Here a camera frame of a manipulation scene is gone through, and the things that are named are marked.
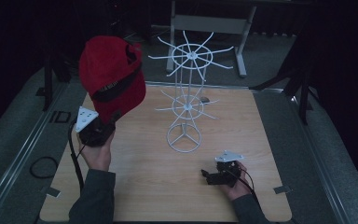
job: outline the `red cap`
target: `red cap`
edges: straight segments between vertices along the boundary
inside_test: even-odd
[[[80,81],[103,123],[116,121],[145,98],[142,52],[116,36],[99,35],[86,43]]]

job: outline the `dark sleeve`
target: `dark sleeve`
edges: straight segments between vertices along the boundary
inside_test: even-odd
[[[232,204],[239,223],[269,224],[252,194],[241,196],[232,201]]]
[[[89,170],[80,198],[69,211],[69,223],[112,223],[115,183],[116,174]]]

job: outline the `metal display stand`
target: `metal display stand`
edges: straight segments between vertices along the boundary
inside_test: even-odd
[[[167,133],[167,142],[170,147],[179,152],[191,152],[197,149],[201,144],[201,134],[195,119],[201,115],[216,119],[204,112],[204,105],[217,102],[210,102],[209,99],[202,97],[202,90],[206,81],[206,68],[210,64],[225,69],[232,68],[232,66],[224,66],[219,63],[214,63],[213,55],[215,53],[231,50],[233,47],[210,51],[205,47],[205,44],[212,38],[213,33],[211,33],[201,45],[189,43],[185,31],[183,31],[183,35],[186,43],[178,47],[158,38],[160,42],[168,45],[172,49],[172,52],[168,56],[149,56],[149,58],[168,59],[174,62],[175,69],[167,75],[167,77],[175,75],[174,96],[170,96],[164,91],[162,92],[172,99],[172,106],[157,110],[171,110],[176,116],[176,120],[172,123]],[[200,86],[197,87],[192,84],[194,71],[199,74],[201,81]]]

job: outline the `black cable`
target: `black cable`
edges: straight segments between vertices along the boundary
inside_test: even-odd
[[[54,164],[55,164],[55,167],[56,167],[56,168],[55,168],[55,171],[57,171],[57,169],[58,169],[58,163],[57,163],[57,161],[56,161],[54,158],[52,158],[52,157],[45,156],[45,157],[41,157],[41,158],[37,159],[36,161],[34,161],[34,162],[31,164],[31,166],[30,166],[30,173],[31,173],[31,175],[32,175],[33,177],[35,177],[35,178],[38,178],[38,179],[48,179],[48,178],[54,177],[55,171],[54,171],[54,174],[52,174],[52,175],[37,175],[37,174],[34,172],[34,166],[36,165],[37,162],[42,161],[42,160],[51,160],[51,161],[53,161]]]
[[[252,196],[254,197],[255,201],[257,202],[258,207],[260,208],[260,210],[262,210],[262,209],[261,209],[260,202],[259,202],[258,199],[257,199],[257,195],[255,194],[255,190],[254,190],[253,188],[251,188],[248,183],[246,183],[244,180],[242,180],[240,176],[234,175],[234,174],[233,174],[232,172],[230,172],[229,170],[225,170],[225,171],[228,172],[229,174],[233,175],[233,176],[234,176],[235,178],[237,178],[238,180],[240,180],[240,182],[242,182],[242,184],[244,184],[244,185],[251,191],[251,194],[252,194]],[[246,171],[245,171],[245,173],[250,177],[250,179],[251,179],[251,181],[252,181],[252,186],[254,186],[254,182],[253,182],[253,179],[251,178],[251,176],[250,176]]]
[[[77,153],[77,156],[76,156],[77,159],[79,158],[79,156],[80,156],[80,154],[81,154],[81,152],[83,151],[83,149],[84,149],[85,146],[86,146],[86,144],[83,145],[83,147],[79,150],[79,153]]]
[[[75,166],[75,172],[77,175],[77,180],[79,181],[79,186],[80,186],[80,191],[81,191],[84,187],[84,179],[83,179],[83,175],[81,174],[80,165],[79,165],[79,162],[77,160],[77,155],[74,150],[74,144],[72,142],[72,130],[74,129],[76,121],[77,121],[77,116],[74,118],[74,120],[72,120],[71,124],[69,125],[68,142],[69,142],[69,148],[71,148],[71,158],[72,158],[72,162],[74,163],[74,166]]]

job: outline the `tabletop surface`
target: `tabletop surface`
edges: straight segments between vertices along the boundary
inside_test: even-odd
[[[174,87],[147,86],[144,101],[117,122],[110,166],[117,174],[114,220],[236,221],[230,201],[217,186],[207,185],[200,173],[201,169],[216,173],[214,158],[224,150],[245,157],[241,162],[254,180],[266,218],[289,220],[286,195],[274,191],[282,182],[253,94],[246,89],[204,88],[203,95],[214,103],[195,119],[201,143],[188,153],[175,151],[167,143],[167,131],[176,116],[171,110],[157,110],[172,106],[167,95],[174,96]],[[83,106],[93,109],[88,96]],[[85,177],[87,165],[81,157],[79,163]],[[79,197],[68,146],[51,187],[61,194],[46,198],[40,218],[68,220],[69,209]]]

